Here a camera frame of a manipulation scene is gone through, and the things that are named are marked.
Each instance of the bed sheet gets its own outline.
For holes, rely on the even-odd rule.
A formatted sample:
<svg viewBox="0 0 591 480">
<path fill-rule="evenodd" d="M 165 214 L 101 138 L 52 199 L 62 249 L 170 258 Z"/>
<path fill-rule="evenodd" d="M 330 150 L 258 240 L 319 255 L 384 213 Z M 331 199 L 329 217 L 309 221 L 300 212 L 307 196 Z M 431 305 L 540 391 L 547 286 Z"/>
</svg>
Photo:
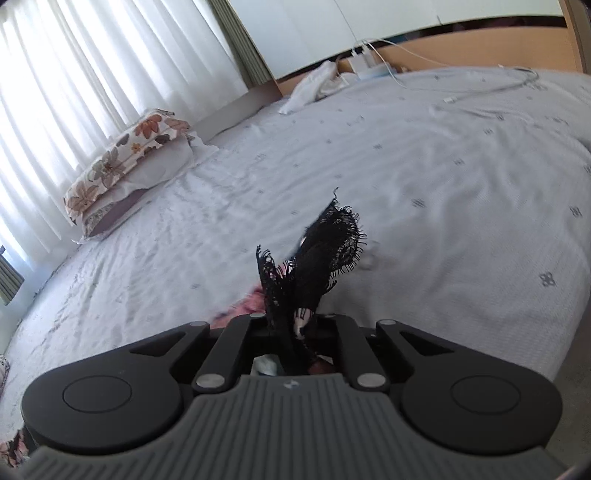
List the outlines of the bed sheet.
<svg viewBox="0 0 591 480">
<path fill-rule="evenodd" d="M 257 282 L 256 246 L 287 256 L 337 187 L 368 245 L 321 311 L 394 318 L 554 377 L 589 297 L 591 80 L 540 72 L 443 102 L 523 75 L 375 79 L 219 135 L 38 295 L 7 352 L 0 438 L 44 371 L 224 311 Z"/>
</svg>

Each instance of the pillow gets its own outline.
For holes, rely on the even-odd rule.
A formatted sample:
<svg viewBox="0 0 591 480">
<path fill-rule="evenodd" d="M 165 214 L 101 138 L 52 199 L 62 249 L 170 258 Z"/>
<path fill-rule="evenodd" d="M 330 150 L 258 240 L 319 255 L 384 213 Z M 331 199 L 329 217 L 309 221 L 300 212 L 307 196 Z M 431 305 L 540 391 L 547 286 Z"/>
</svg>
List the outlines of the pillow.
<svg viewBox="0 0 591 480">
<path fill-rule="evenodd" d="M 82 215 L 82 242 L 102 240 L 160 191 L 160 188 L 218 151 L 183 134 L 153 151 Z"/>
<path fill-rule="evenodd" d="M 82 214 L 82 230 L 88 239 L 115 227 L 115 222 L 133 207 L 152 187 L 175 178 L 195 165 L 193 150 L 184 135 L 157 151 L 101 195 Z"/>
<path fill-rule="evenodd" d="M 173 112 L 155 109 L 123 132 L 103 155 L 76 179 L 64 196 L 66 213 L 73 223 L 105 192 L 132 171 L 149 153 L 189 130 Z"/>
<path fill-rule="evenodd" d="M 2 396 L 2 392 L 4 390 L 4 385 L 6 385 L 6 377 L 8 376 L 8 371 L 10 370 L 10 364 L 4 355 L 0 355 L 0 397 Z"/>
</svg>

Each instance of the white curtain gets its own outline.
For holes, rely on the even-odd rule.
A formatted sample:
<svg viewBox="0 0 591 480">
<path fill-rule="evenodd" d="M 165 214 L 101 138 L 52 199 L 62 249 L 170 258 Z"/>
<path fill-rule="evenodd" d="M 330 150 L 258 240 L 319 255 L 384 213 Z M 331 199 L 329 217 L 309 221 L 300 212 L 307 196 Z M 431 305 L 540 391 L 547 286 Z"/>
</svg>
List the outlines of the white curtain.
<svg viewBox="0 0 591 480">
<path fill-rule="evenodd" d="M 212 27 L 203 0 L 0 8 L 0 242 L 27 296 L 76 246 L 62 197 L 112 137 L 148 108 L 191 123 L 246 93 Z"/>
</svg>

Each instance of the metal pin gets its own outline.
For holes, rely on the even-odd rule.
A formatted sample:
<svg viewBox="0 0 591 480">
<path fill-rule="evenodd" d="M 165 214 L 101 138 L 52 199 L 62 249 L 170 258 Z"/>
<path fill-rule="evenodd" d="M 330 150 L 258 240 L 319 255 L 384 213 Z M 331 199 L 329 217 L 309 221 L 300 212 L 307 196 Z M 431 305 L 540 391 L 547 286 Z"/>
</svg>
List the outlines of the metal pin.
<svg viewBox="0 0 591 480">
<path fill-rule="evenodd" d="M 226 379 L 221 375 L 205 374 L 201 375 L 195 383 L 201 388 L 218 388 L 221 387 L 225 381 Z"/>
<path fill-rule="evenodd" d="M 380 374 L 361 374 L 357 377 L 357 383 L 365 388 L 378 388 L 386 383 L 386 379 Z"/>
</svg>

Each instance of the small patterned motif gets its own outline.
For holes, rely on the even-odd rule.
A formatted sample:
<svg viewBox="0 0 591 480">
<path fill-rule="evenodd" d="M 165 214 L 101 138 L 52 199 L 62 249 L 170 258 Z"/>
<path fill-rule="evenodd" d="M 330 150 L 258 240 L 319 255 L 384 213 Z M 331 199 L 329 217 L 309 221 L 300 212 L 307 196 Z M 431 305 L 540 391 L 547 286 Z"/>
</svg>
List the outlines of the small patterned motif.
<svg viewBox="0 0 591 480">
<path fill-rule="evenodd" d="M 283 383 L 283 386 L 288 390 L 293 390 L 294 388 L 298 388 L 300 386 L 300 383 L 295 381 L 294 379 L 291 379 Z"/>
<path fill-rule="evenodd" d="M 552 276 L 552 272 L 546 272 L 540 274 L 540 280 L 542 281 L 542 286 L 544 287 L 555 287 L 556 281 Z"/>
</svg>

